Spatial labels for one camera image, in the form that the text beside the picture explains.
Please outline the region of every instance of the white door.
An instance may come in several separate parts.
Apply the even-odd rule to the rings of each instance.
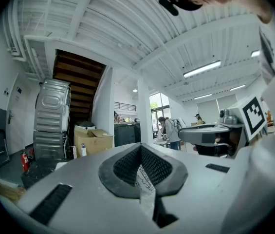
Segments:
[[[25,148],[25,124],[29,94],[27,86],[17,79],[7,107],[6,140],[10,155]]]

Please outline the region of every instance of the fire extinguisher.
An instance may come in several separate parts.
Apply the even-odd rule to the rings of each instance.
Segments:
[[[24,152],[21,154],[20,158],[21,158],[22,168],[23,168],[24,172],[26,172],[30,167],[28,155]]]

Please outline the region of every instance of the wooden staircase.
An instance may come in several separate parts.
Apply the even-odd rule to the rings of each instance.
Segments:
[[[70,82],[70,127],[91,120],[94,95],[105,65],[91,59],[58,50],[53,78]]]

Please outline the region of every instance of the cardboard box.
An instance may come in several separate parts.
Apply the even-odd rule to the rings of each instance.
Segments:
[[[77,157],[81,157],[82,144],[87,149],[87,155],[96,154],[112,148],[113,136],[104,130],[75,129],[74,145],[77,147]]]

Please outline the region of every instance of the white corrugated ceiling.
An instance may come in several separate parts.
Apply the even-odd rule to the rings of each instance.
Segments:
[[[47,6],[48,0],[18,0],[21,36],[68,37],[82,1],[50,1]],[[258,20],[249,11],[229,4],[179,12],[170,15],[158,0],[91,0],[72,41],[147,77],[155,89],[179,101],[248,85],[259,75],[258,60],[250,56],[259,49]],[[46,54],[38,58],[45,69]],[[220,68],[183,77],[217,60]]]

